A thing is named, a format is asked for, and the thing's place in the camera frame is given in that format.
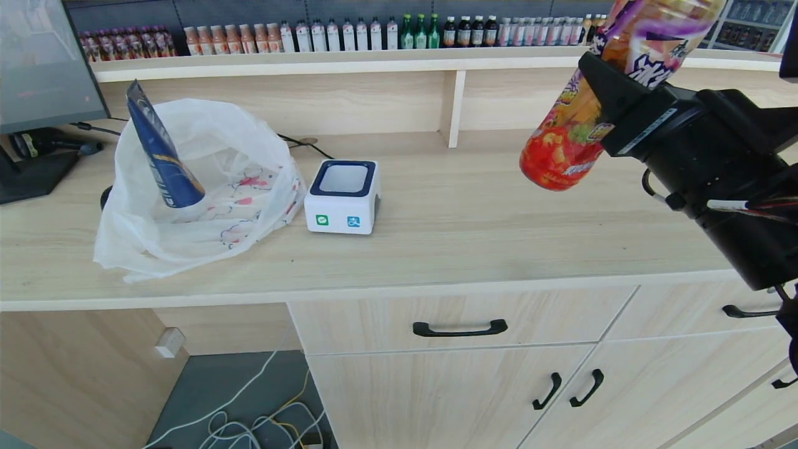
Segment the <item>gray floor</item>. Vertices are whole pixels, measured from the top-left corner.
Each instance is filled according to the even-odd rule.
[[[189,358],[161,412],[158,424],[152,431],[150,441],[168,429],[198,419],[227,402],[260,370],[269,355],[269,352],[258,352]],[[251,425],[258,416],[270,414],[302,390],[306,371],[307,363],[302,353],[278,352],[263,375],[233,404],[225,408],[229,420]],[[312,378],[299,400],[305,403],[315,416],[318,417],[321,413],[322,403]],[[281,422],[293,424],[300,432],[313,423],[307,413],[298,407],[285,411],[279,418]],[[320,424],[326,435],[330,435],[330,425],[326,417]],[[207,420],[205,420],[189,428],[172,432],[154,447],[199,449],[207,435]],[[286,434],[274,424],[265,424],[255,432],[255,436],[258,437],[263,449],[286,449],[291,443]],[[214,445],[214,449],[227,449],[228,444],[229,442],[220,441]],[[248,442],[239,441],[232,449],[245,448],[249,448]],[[328,448],[337,448],[337,445],[326,442],[325,449]]]

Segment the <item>white bottle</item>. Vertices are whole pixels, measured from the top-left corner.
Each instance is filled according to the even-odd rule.
[[[338,32],[335,19],[332,18],[327,24],[327,45],[330,46],[330,51],[341,51],[341,34]]]
[[[391,16],[388,25],[385,26],[385,32],[388,37],[388,50],[399,50],[399,25]]]
[[[510,37],[512,36],[512,25],[510,25],[510,18],[502,18],[501,25],[499,25],[499,46],[506,47],[510,45]]]
[[[295,28],[297,34],[297,45],[299,53],[308,53],[313,51],[313,46],[310,44],[310,30],[304,20],[300,20]]]
[[[354,45],[354,26],[349,18],[344,19],[344,51],[355,51],[358,48]]]
[[[363,22],[363,18],[358,20],[358,25],[354,28],[355,36],[358,38],[358,51],[369,50],[369,27]]]
[[[280,39],[282,40],[282,47],[286,53],[296,53],[297,49],[294,46],[294,36],[291,33],[291,26],[288,22],[282,21],[280,25]]]
[[[313,38],[313,51],[327,51],[327,36],[324,34],[324,25],[322,25],[322,21],[318,19],[313,21],[313,25],[310,26],[310,36]]]
[[[382,25],[377,16],[374,16],[374,20],[371,21],[369,31],[371,33],[371,49],[382,50]]]

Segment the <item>power outlet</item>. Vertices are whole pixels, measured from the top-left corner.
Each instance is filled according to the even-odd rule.
[[[174,359],[183,344],[186,343],[186,336],[178,328],[166,328],[160,335],[155,349],[165,358]]]

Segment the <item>computer monitor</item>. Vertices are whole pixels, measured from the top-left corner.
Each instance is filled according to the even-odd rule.
[[[108,117],[61,0],[2,0],[0,134]]]

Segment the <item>cabinet handle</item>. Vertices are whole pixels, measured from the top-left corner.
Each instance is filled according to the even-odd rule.
[[[491,327],[483,331],[470,331],[470,332],[435,332],[429,328],[429,323],[417,321],[413,323],[413,333],[417,336],[494,336],[506,331],[507,321],[493,320]]]
[[[776,316],[776,314],[779,311],[773,310],[770,312],[743,312],[736,305],[729,304],[723,306],[723,312],[729,318],[756,318],[758,316]]]
[[[782,389],[782,388],[789,387],[790,385],[794,384],[795,382],[798,382],[798,378],[796,378],[795,380],[793,380],[793,381],[791,381],[791,382],[784,382],[782,379],[776,379],[776,380],[774,380],[774,381],[771,383],[771,385],[772,385],[772,386],[773,386],[773,388],[775,388],[776,390],[780,390],[780,389]]]
[[[548,396],[546,396],[546,399],[544,399],[543,402],[540,402],[537,399],[532,401],[532,408],[534,408],[535,410],[543,410],[546,407],[546,404],[549,403],[551,398],[554,397],[554,394],[557,392],[557,390],[559,390],[559,386],[562,385],[562,384],[563,384],[563,378],[559,376],[559,373],[558,372],[552,372],[551,373],[551,391],[549,391]]]
[[[595,369],[593,370],[592,374],[593,374],[593,388],[591,388],[591,390],[587,392],[585,399],[579,400],[576,399],[576,396],[572,397],[570,401],[571,407],[577,408],[581,407],[582,405],[585,405],[585,402],[587,402],[587,400],[591,398],[593,393],[595,393],[596,390],[598,390],[599,387],[601,387],[602,382],[604,382],[604,373],[601,372],[600,369]]]

